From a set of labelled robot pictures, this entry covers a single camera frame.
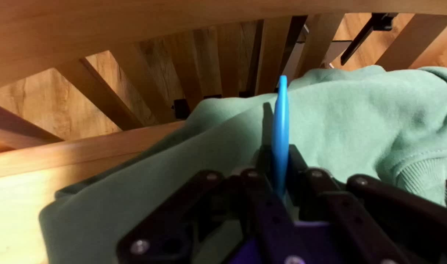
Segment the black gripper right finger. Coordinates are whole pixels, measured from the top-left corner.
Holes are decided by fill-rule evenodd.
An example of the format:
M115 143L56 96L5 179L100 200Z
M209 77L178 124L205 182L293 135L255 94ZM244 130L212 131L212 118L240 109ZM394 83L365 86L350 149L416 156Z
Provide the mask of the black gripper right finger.
M447 209L368 177L346 184L290 147L287 190L300 221L327 221L357 264L447 264Z

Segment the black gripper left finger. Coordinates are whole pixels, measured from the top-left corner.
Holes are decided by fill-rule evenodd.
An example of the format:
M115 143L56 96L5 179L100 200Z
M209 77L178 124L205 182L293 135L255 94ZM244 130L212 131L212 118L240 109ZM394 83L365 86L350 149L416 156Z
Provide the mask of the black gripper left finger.
M287 213L281 182L288 168L288 150L263 147L255 169L225 178L216 171L200 171L150 216L127 234L116 247L121 264L190 264L202 244L227 222L238 222L243 241L241 260L285 264L303 257L303 245Z

